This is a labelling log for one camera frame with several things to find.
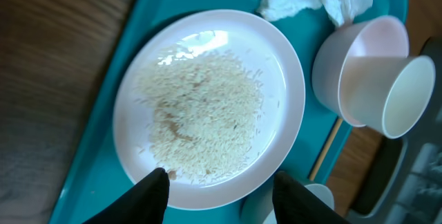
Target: white plate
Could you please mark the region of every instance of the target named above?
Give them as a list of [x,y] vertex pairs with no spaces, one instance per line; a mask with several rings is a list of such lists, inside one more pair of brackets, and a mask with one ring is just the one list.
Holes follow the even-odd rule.
[[295,50],[269,22],[236,10],[211,10],[185,17],[152,38],[129,66],[117,94],[113,131],[119,161],[133,183],[156,166],[148,151],[147,124],[152,109],[136,102],[135,74],[159,51],[174,44],[200,49],[232,51],[248,70],[262,70],[264,95],[260,133],[248,152],[249,166],[232,177],[211,185],[194,185],[186,179],[172,180],[169,206],[179,209],[210,209],[246,196],[263,184],[280,166],[298,134],[305,105],[305,83]]

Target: dark wood surface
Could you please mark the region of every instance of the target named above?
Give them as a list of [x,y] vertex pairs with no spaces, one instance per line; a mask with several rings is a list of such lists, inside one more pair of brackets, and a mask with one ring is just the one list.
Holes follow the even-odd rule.
[[[418,55],[429,37],[442,36],[442,0],[409,0],[406,26],[410,53]],[[368,128],[354,129],[350,135],[327,181],[339,214],[347,213],[380,143],[381,135]]]
[[[132,0],[0,0],[0,223],[45,223]],[[410,0],[416,53],[442,0]],[[345,213],[377,149],[353,132],[328,185]]]

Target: pile of white rice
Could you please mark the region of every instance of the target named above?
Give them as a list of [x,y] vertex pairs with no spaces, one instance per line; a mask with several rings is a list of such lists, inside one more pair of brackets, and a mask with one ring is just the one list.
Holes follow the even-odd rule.
[[246,166],[262,104],[256,71],[232,53],[154,61],[140,70],[136,90],[155,109],[149,151],[171,179],[214,183]]

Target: chopstick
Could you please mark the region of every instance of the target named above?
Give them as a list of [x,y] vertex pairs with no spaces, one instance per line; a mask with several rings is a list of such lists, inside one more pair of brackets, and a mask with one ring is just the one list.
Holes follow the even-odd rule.
[[333,129],[331,130],[331,133],[327,139],[327,141],[325,142],[324,148],[321,151],[321,153],[319,154],[319,157],[313,167],[313,170],[310,173],[309,179],[310,180],[314,180],[316,177],[316,174],[319,171],[320,166],[322,165],[322,163],[324,162],[325,156],[327,155],[327,152],[330,149],[330,146],[333,143],[334,138],[336,137],[336,134],[338,133],[339,127],[340,125],[343,123],[343,119],[342,118],[338,118],[337,121],[335,122]]

